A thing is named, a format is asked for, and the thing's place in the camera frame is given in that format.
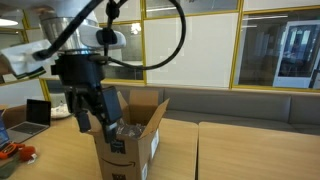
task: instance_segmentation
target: laptop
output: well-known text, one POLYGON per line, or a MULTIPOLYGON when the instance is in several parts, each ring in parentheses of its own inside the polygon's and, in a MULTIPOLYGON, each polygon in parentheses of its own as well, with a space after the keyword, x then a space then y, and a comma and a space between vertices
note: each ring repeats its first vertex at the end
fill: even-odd
POLYGON ((6 130, 10 141, 22 143, 50 127, 51 102, 27 99, 26 120, 6 130))

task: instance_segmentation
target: door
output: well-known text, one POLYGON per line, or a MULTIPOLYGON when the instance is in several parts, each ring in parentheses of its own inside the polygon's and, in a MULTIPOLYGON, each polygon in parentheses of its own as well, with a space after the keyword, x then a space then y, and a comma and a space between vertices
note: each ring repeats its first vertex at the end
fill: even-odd
POLYGON ((273 81, 274 87, 308 88, 319 63, 320 20, 287 23, 273 81))

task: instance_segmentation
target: glass window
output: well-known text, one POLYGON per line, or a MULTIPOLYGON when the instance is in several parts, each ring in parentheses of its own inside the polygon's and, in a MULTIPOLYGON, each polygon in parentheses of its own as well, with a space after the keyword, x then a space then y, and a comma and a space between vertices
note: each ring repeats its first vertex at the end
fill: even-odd
MULTIPOLYGON (((23 32, 20 30, 6 30, 6 29, 0 29, 0 50, 9 48, 9 47, 14 47, 17 45, 24 44, 24 38, 23 38, 23 32)), ((13 76, 13 74, 10 74, 8 68, 4 65, 4 61, 1 60, 1 53, 0 53, 0 84, 1 83, 7 83, 7 82, 12 82, 16 81, 17 78, 13 76)))
MULTIPOLYGON (((142 43, 140 23, 113 25, 114 31, 121 32, 126 38, 126 47, 109 50, 108 55, 131 65, 142 65, 142 43)), ((104 67, 106 79, 143 80, 143 72, 128 69, 115 63, 104 67)))
POLYGON ((234 85, 313 88, 319 9, 245 15, 234 85))
MULTIPOLYGON (((238 0, 177 0, 185 14, 237 9, 238 0)), ((146 0, 147 17, 177 15, 178 12, 168 0, 146 0)))

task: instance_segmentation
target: cardboard box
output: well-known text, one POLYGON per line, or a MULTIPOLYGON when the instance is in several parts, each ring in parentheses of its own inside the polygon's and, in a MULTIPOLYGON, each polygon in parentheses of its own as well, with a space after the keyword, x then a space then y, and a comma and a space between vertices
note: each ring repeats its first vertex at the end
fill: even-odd
POLYGON ((139 138, 117 135, 116 141, 106 144, 100 130, 93 134, 102 177, 105 180, 145 180, 157 145, 158 127, 169 99, 158 105, 157 91, 132 90, 127 103, 118 93, 123 120, 142 124, 146 128, 139 138))

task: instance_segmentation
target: wooden table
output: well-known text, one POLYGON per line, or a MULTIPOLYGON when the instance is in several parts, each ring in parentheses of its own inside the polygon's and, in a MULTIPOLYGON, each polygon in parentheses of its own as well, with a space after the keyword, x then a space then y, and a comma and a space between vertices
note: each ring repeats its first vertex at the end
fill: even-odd
POLYGON ((199 180, 320 178, 320 137, 199 124, 199 180))
MULTIPOLYGON (((159 135, 148 179, 194 180, 198 125, 162 119, 159 135)), ((80 133, 73 118, 52 121, 25 144, 35 146, 39 157, 33 164, 21 163, 10 180, 102 179, 93 137, 80 133)))

